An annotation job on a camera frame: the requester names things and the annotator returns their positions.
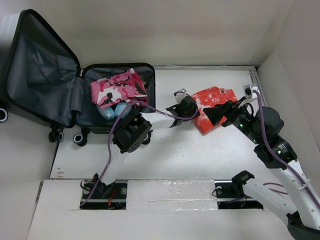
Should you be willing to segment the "red white garment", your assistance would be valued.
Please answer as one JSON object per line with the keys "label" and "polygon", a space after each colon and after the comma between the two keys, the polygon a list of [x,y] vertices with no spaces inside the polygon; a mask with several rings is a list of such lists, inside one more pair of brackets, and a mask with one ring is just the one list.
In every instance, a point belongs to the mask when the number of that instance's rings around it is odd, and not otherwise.
{"label": "red white garment", "polygon": [[213,108],[215,105],[223,105],[229,100],[237,101],[237,97],[232,89],[219,88],[217,86],[201,90],[193,94],[192,98],[196,101],[200,112],[200,116],[194,119],[194,124],[203,135],[206,135],[226,121],[226,118],[223,117],[219,124],[212,125],[203,109]]}

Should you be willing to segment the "pink camouflage garment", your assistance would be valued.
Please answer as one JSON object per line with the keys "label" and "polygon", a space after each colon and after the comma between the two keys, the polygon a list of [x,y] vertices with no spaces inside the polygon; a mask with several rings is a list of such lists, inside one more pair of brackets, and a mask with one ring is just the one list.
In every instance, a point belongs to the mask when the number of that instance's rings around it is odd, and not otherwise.
{"label": "pink camouflage garment", "polygon": [[133,68],[109,78],[96,80],[90,84],[90,87],[92,102],[101,109],[120,102],[148,101],[145,83]]}

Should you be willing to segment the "blue over-ear headphones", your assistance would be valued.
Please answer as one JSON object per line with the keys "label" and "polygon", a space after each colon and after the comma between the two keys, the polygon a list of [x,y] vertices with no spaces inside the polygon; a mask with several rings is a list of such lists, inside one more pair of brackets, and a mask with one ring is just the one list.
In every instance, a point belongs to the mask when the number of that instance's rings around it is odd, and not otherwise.
{"label": "blue over-ear headphones", "polygon": [[128,106],[127,102],[119,102],[117,104],[108,106],[106,108],[101,108],[98,105],[96,107],[100,115],[109,121],[109,120],[118,118],[119,115],[125,110],[127,106]]}

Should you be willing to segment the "black suitcase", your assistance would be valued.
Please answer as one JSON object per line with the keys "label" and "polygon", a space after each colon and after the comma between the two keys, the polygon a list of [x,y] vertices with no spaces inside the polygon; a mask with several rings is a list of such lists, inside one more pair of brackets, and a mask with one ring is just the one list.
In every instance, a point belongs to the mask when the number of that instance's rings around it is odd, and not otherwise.
{"label": "black suitcase", "polygon": [[87,144],[88,134],[107,134],[112,120],[104,119],[91,101],[91,83],[134,69],[142,79],[148,107],[156,105],[156,73],[152,65],[102,63],[85,68],[49,23],[35,10],[5,15],[0,21],[0,120],[7,108],[50,126],[50,142],[63,140],[63,129],[79,126],[74,143]]}

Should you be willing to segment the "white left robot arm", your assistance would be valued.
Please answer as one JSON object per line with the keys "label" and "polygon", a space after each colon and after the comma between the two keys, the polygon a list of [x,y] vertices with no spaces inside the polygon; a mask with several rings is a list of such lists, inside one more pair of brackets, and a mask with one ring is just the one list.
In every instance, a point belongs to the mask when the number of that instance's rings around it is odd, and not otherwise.
{"label": "white left robot arm", "polygon": [[93,193],[103,199],[111,194],[118,168],[129,153],[136,151],[144,141],[150,139],[152,131],[174,128],[200,115],[197,102],[190,95],[183,94],[176,101],[177,104],[163,111],[142,101],[129,104],[130,107],[134,104],[142,105],[153,112],[144,113],[132,109],[123,119],[116,119],[108,135],[106,165],[92,178]]}

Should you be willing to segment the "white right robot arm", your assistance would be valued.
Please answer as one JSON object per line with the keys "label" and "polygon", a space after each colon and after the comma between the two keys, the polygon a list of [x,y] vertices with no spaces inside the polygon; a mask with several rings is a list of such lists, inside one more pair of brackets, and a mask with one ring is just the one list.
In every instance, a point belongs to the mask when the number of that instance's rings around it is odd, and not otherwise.
{"label": "white right robot arm", "polygon": [[279,113],[261,103],[258,106],[255,116],[244,109],[241,101],[231,100],[203,111],[212,124],[226,118],[223,127],[233,125],[255,144],[256,156],[279,180],[291,200],[284,199],[246,170],[231,179],[231,191],[237,197],[256,200],[274,213],[295,240],[318,240],[320,197],[305,176],[292,146],[279,135],[284,126]]}

